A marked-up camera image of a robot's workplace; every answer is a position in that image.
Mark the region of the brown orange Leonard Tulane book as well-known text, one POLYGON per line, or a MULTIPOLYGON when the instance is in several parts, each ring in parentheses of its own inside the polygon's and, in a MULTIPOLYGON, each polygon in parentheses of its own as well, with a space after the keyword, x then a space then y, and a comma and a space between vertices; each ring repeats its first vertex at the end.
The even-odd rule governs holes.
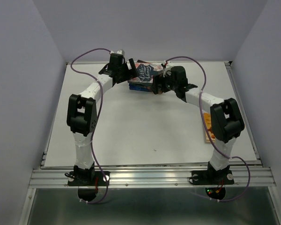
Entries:
POLYGON ((133 84, 133 85, 144 85, 144 86, 152 86, 152 82, 142 82, 142 81, 132 81, 129 80, 128 83, 133 84))

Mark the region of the floral white Little Women book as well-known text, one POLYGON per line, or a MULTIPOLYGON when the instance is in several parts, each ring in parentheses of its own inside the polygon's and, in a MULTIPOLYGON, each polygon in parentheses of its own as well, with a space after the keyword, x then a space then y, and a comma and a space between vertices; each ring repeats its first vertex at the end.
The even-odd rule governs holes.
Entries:
POLYGON ((163 67, 160 64, 138 60, 135 66, 137 77, 132 79, 132 82, 135 83, 152 84, 155 76, 163 74, 163 67))

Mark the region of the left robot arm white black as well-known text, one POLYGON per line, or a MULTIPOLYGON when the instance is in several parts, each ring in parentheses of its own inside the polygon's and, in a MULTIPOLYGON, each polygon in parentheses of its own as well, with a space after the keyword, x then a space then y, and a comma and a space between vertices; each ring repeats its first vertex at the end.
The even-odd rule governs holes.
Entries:
POLYGON ((85 185, 91 184, 95 179, 91 144, 99 117, 96 104, 103 102, 104 93, 115 84, 136 76, 133 59, 129 59, 128 65, 123 50, 111 52, 109 62, 98 72, 95 81, 81 93, 69 97, 67 125, 73 133, 76 149, 73 174, 79 176, 79 180, 85 185))

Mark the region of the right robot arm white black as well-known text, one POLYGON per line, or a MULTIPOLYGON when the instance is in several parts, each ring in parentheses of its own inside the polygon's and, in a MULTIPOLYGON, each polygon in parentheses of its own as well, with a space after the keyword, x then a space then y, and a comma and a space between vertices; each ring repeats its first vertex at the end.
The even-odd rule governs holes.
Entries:
POLYGON ((244 121, 235 99, 215 97, 188 82, 183 66, 169 66, 163 73, 153 77, 152 91, 173 91, 183 102, 197 106, 201 117, 204 112, 211 116, 211 130, 215 136, 214 151, 206 171, 207 180, 217 183, 223 178, 223 171, 228 169, 231 152, 236 139, 244 130, 244 121))

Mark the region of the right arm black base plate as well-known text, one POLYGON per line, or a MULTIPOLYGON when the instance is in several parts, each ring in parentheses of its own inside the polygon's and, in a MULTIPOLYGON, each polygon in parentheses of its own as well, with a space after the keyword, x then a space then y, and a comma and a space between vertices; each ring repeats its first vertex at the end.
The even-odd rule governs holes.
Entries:
POLYGON ((233 185, 234 178, 232 172, 209 172, 207 170, 191 171, 191 176, 188 178, 189 182, 193 185, 233 185))

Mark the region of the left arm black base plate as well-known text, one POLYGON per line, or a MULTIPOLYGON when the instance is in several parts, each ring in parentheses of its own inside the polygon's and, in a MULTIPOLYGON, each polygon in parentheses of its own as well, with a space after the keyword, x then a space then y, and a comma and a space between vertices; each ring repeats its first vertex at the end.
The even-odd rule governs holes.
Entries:
POLYGON ((105 177, 100 171, 95 171, 92 174, 83 172, 70 171, 65 173, 67 177, 67 185, 71 187, 86 187, 86 186, 108 186, 109 182, 105 181, 105 177))

